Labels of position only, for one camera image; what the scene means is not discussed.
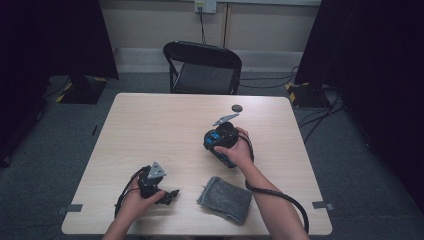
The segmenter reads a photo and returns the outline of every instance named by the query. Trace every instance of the gray cloth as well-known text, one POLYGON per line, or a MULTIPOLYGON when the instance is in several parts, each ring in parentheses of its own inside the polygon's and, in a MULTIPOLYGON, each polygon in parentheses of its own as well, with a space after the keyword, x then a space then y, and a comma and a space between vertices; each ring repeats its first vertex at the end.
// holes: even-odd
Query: gray cloth
POLYGON ((242 225, 246 220, 252 193, 212 177, 197 202, 242 225))

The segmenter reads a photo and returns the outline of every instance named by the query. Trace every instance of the chair backrest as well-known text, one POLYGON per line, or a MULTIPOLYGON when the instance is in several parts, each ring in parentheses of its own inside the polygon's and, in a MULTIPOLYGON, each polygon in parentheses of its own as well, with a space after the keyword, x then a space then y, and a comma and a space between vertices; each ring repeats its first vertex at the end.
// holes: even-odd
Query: chair backrest
POLYGON ((171 66, 173 66, 171 60, 175 60, 191 64, 238 69, 239 72, 242 67, 242 62, 237 54, 229 49, 217 46, 175 41, 166 44, 163 53, 171 66))

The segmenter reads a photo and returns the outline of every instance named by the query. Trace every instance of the wooden table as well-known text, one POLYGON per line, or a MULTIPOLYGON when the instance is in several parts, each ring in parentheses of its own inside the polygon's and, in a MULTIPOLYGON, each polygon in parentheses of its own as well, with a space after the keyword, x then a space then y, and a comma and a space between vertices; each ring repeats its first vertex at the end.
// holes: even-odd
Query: wooden table
POLYGON ((158 162, 167 172, 159 187, 180 193, 170 206, 155 205, 137 220, 128 234, 137 235, 269 235, 254 199, 243 226, 197 204, 204 186, 219 176, 244 188, 238 168, 225 167, 203 147, 205 133, 220 117, 243 107, 231 120, 248 130, 255 164, 284 193, 298 200, 309 216, 310 234, 327 235, 332 226, 322 201, 299 128, 286 98, 180 94, 118 94, 72 204, 65 234, 104 234, 114 217, 114 204, 131 175, 158 162))

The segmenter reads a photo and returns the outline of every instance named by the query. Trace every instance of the white wall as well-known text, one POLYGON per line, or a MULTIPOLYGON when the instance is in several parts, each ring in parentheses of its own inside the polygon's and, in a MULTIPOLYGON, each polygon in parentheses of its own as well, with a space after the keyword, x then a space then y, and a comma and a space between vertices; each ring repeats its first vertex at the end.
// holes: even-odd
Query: white wall
MULTIPOLYGON (((303 52, 319 6, 316 0, 287 3, 295 1, 281 1, 284 5, 218 2, 216 14, 203 15, 206 41, 232 50, 303 52)), ((175 40, 201 42, 193 1, 100 3, 114 48, 162 48, 175 40)))

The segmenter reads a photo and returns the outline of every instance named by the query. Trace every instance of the gray carpet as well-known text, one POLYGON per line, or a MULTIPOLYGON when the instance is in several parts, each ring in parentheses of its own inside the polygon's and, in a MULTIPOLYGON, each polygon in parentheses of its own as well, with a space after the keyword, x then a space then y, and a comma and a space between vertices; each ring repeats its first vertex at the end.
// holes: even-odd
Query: gray carpet
MULTIPOLYGON (((290 73, 243 73, 242 78, 290 73)), ((167 93, 166 73, 123 73, 110 81, 97 105, 57 104, 48 97, 43 116, 0 169, 0 239, 100 239, 66 236, 59 207, 71 203, 108 111, 120 92, 167 93), (96 134, 92 132, 98 126, 96 134)), ((51 79, 48 92, 66 77, 51 79)), ((286 96, 285 80, 243 80, 239 95, 286 96)), ((335 92, 328 92, 331 101, 335 92)), ((342 107, 339 100, 335 109, 342 107)), ((298 122, 323 113, 294 109, 298 122)), ((314 123, 301 128, 305 138, 314 123)), ((311 239, 423 239, 424 219, 386 165, 366 147, 360 128, 341 110, 325 118, 306 142, 333 232, 311 239)))

